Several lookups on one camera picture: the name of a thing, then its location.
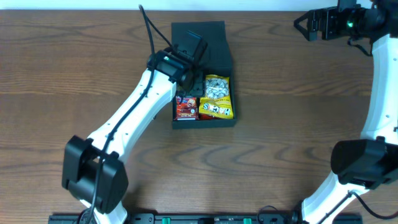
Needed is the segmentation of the red Hello Panda box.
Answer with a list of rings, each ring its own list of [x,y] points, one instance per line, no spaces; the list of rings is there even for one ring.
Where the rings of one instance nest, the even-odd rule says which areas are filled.
[[[176,121],[198,120],[198,106],[195,97],[176,97],[175,117]]]

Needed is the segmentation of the yellow Hacks candy bag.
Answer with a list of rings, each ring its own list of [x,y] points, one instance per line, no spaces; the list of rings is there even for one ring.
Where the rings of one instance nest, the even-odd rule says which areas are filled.
[[[199,114],[218,119],[233,119],[232,105],[229,77],[207,75],[205,96],[200,98]]]

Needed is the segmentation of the black container box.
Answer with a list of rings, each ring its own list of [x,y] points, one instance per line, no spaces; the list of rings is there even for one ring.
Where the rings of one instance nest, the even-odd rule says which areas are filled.
[[[171,23],[172,43],[180,44],[186,31],[203,37],[208,46],[203,54],[200,65],[205,75],[219,75],[229,78],[233,119],[208,119],[172,121],[173,129],[228,128],[238,121],[235,97],[235,77],[233,58],[226,40],[225,23],[223,21],[208,22],[173,22]]]

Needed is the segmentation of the red Hacks candy bag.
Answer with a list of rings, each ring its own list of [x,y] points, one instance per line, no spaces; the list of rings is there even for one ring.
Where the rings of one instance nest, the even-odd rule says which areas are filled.
[[[208,114],[199,114],[199,119],[200,120],[212,120],[212,119],[218,119],[218,118],[214,117],[212,115],[208,115]]]

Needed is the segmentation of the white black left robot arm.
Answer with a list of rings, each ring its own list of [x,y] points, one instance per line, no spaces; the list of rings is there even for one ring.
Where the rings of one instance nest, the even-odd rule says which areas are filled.
[[[87,206],[77,223],[124,223],[123,199],[129,185],[125,163],[157,113],[177,89],[190,91],[208,44],[188,30],[181,43],[152,52],[136,88],[115,114],[86,139],[65,146],[62,187]]]

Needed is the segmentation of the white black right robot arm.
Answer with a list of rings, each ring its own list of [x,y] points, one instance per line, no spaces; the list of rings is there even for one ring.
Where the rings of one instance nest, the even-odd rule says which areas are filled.
[[[331,172],[319,188],[298,203],[287,223],[354,223],[339,214],[353,200],[380,220],[361,198],[382,184],[397,180],[397,1],[373,1],[370,8],[356,0],[312,9],[294,20],[308,41],[347,37],[347,44],[373,59],[373,84],[368,115],[360,138],[336,143]]]

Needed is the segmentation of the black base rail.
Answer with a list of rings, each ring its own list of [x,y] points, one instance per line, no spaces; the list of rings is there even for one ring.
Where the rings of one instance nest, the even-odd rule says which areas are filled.
[[[51,215],[48,224],[76,224],[78,215]],[[278,213],[263,213],[259,215],[154,215],[138,213],[124,223],[128,224],[288,224],[288,218]],[[362,224],[361,215],[338,215],[332,223]]]

